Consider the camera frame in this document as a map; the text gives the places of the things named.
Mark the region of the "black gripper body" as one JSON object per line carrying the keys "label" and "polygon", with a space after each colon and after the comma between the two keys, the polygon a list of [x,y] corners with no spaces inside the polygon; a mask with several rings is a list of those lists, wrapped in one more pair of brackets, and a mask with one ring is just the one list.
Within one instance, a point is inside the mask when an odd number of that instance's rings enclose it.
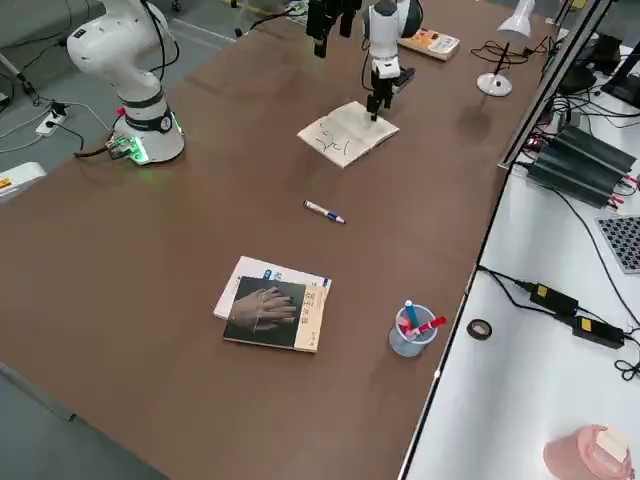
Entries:
{"label": "black gripper body", "polygon": [[382,79],[376,71],[371,72],[371,95],[381,100],[392,99],[399,94],[414,78],[413,67],[401,67],[400,75],[395,78]]}
{"label": "black gripper body", "polygon": [[343,12],[355,12],[362,8],[361,0],[310,0],[308,2],[306,34],[313,35],[318,30],[330,33],[340,20]]}

